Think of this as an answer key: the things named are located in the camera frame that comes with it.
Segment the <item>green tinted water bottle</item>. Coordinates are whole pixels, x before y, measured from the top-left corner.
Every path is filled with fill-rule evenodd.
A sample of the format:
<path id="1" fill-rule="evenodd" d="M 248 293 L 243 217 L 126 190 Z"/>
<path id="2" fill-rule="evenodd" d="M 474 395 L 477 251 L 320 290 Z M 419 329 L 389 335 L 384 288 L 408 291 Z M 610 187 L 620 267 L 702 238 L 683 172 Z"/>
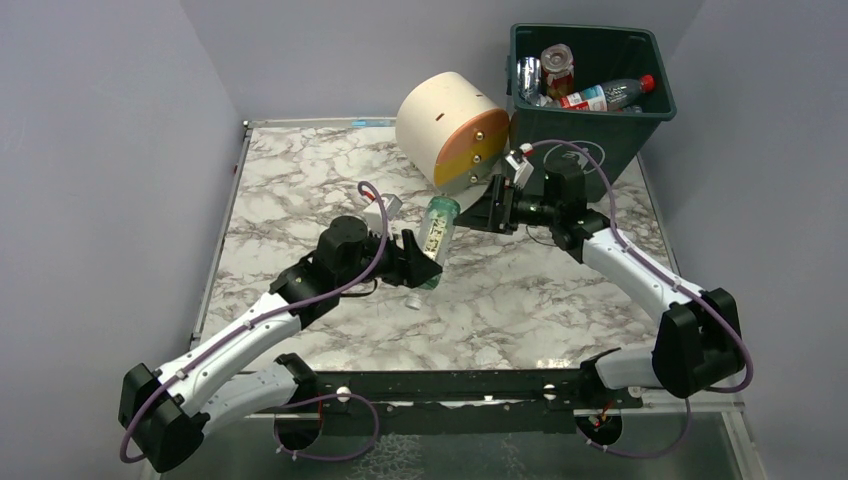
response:
<path id="1" fill-rule="evenodd" d="M 446 196 L 433 197 L 422 216 L 420 229 L 416 238 L 422 252 L 431 260 L 443 267 L 455 231 L 454 220 L 460 213 L 460 204 Z M 422 286 L 414 289 L 405 299 L 405 306 L 412 310 L 420 310 L 427 291 L 434 290 L 441 279 L 437 274 L 427 280 Z"/>

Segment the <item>cream orange yellow drawer unit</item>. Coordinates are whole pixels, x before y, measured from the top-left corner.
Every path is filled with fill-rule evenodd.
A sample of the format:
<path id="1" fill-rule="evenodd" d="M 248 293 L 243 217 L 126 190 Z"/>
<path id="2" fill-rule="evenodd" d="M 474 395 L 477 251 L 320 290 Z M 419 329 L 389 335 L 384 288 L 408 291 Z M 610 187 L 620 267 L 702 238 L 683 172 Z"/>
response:
<path id="1" fill-rule="evenodd" d="M 506 146 L 507 111 L 457 72 L 416 86 L 395 119 L 400 150 L 441 193 L 455 195 L 488 175 Z"/>

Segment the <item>clear bottle red label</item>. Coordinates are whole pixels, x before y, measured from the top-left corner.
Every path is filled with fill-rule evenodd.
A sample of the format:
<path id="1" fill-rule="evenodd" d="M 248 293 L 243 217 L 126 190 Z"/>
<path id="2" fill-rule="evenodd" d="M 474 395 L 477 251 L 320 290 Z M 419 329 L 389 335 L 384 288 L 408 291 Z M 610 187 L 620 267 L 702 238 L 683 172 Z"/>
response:
<path id="1" fill-rule="evenodd" d="M 618 111 L 635 104 L 655 87 L 656 82 L 652 75 L 643 75 L 638 79 L 611 80 L 556 99 L 554 105 L 568 110 Z"/>

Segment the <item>crushed clear bottle pink label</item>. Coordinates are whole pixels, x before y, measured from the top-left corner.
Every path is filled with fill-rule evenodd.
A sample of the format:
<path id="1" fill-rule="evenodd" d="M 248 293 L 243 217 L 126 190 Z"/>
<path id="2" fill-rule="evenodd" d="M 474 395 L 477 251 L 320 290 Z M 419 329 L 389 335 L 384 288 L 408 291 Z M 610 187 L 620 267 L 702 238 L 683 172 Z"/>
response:
<path id="1" fill-rule="evenodd" d="M 519 98 L 529 105 L 537 105 L 541 97 L 541 62 L 533 56 L 521 57 L 516 64 L 516 82 Z"/>

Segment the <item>red label amber tea bottle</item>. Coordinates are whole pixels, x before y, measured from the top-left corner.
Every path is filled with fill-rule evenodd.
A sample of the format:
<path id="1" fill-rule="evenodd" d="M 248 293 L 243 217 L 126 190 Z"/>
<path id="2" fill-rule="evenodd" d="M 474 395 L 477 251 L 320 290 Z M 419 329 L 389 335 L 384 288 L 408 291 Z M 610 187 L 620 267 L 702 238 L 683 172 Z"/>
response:
<path id="1" fill-rule="evenodd" d="M 560 99 L 575 91 L 574 56 L 569 46 L 560 43 L 546 48 L 540 63 L 549 97 Z"/>

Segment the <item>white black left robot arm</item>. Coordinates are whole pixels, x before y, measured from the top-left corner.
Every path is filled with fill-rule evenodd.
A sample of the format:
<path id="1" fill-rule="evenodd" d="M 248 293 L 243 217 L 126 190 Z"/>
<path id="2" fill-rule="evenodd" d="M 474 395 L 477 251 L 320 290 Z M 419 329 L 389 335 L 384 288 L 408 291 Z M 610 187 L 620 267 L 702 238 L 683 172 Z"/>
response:
<path id="1" fill-rule="evenodd" d="M 417 288 L 440 275 L 441 265 L 410 230 L 395 239 L 387 225 L 374 232 L 354 216 L 335 218 L 316 248 L 285 269 L 269 290 L 211 339 L 156 369 L 143 363 L 123 377 L 118 421 L 125 430 L 119 455 L 158 473 L 190 458 L 205 437 L 240 416 L 287 403 L 312 382 L 312 371 L 290 356 L 257 374 L 239 372 L 260 354 L 293 337 L 339 305 L 363 282 Z"/>

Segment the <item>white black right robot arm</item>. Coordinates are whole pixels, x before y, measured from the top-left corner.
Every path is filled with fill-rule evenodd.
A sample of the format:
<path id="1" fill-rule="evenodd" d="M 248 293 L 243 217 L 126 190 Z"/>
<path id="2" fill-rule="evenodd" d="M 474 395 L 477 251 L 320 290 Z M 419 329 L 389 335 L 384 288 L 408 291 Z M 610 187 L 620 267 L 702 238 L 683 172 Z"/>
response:
<path id="1" fill-rule="evenodd" d="M 722 288 L 703 290 L 649 258 L 589 208 L 585 190 L 577 163 L 555 160 L 544 168 L 540 193 L 496 175 L 454 223 L 498 234 L 546 227 L 560 250 L 606 277 L 656 322 L 653 347 L 614 349 L 582 362 L 586 395 L 640 387 L 685 399 L 743 370 L 733 296 Z"/>

